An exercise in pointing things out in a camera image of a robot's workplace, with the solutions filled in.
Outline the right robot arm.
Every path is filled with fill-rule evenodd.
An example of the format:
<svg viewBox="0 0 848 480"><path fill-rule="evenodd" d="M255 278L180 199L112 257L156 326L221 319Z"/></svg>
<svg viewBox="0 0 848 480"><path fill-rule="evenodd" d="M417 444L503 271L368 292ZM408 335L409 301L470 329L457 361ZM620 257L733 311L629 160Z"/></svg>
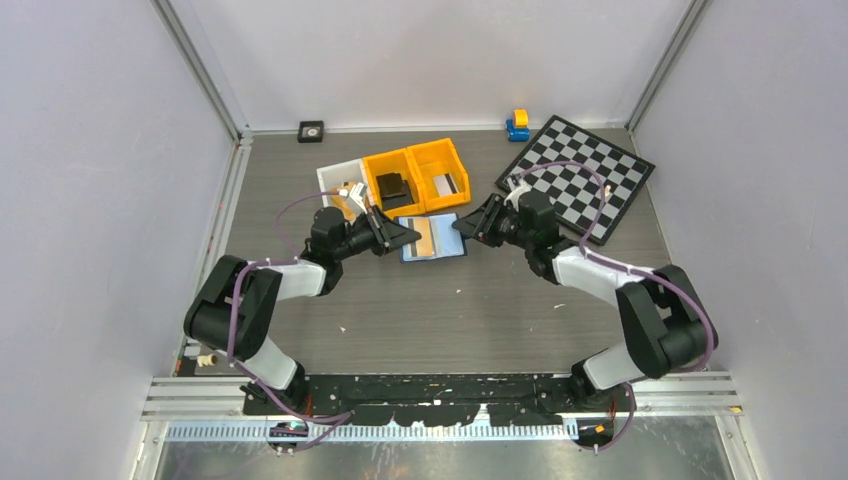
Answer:
<svg viewBox="0 0 848 480"><path fill-rule="evenodd" d="M683 269L634 267L579 245L560 232L551 201L538 191L507 198L493 194L453 226L489 247L522 249L538 277L617 309L622 343L571 370L571 397L584 410L598 409L621 384L701 367L717 345L716 331Z"/></svg>

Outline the gold striped card pocket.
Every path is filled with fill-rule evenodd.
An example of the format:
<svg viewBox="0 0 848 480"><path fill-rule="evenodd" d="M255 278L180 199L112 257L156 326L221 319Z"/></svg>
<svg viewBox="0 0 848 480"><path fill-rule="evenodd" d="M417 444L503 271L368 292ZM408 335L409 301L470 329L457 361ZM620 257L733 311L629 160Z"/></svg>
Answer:
<svg viewBox="0 0 848 480"><path fill-rule="evenodd" d="M436 256L433 230L428 217L408 217L405 219L406 226L421 238L404 246L403 259L405 261L430 260Z"/></svg>

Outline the blue leather card holder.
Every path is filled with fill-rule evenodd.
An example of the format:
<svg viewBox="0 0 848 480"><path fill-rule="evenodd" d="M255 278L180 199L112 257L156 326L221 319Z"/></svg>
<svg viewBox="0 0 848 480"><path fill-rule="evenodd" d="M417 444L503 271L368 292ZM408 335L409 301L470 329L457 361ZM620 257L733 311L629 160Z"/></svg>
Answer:
<svg viewBox="0 0 848 480"><path fill-rule="evenodd" d="M434 244L436 247L436 256L430 260L405 261L403 259L403 247L400 250L401 263L414 263L454 257L463 257L468 254L465 239L460 235L459 232L454 230L451 226L453 221L459 218L456 213L444 213L429 216L401 216L398 217L396 221L400 225L407 227L405 219L408 217L428 217L430 219L433 230Z"/></svg>

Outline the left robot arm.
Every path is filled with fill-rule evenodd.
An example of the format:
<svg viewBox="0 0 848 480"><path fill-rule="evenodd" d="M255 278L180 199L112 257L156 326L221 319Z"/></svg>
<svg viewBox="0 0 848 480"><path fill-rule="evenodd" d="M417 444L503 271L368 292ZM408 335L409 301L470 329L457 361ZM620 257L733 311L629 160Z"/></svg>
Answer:
<svg viewBox="0 0 848 480"><path fill-rule="evenodd" d="M219 258L187 310L184 332L269 387L268 400L280 412L296 413L307 398L305 369L269 336L276 304L325 296L339 283L344 260L366 251L384 256L420 238L377 207L352 222L336 207L322 208L294 260Z"/></svg>

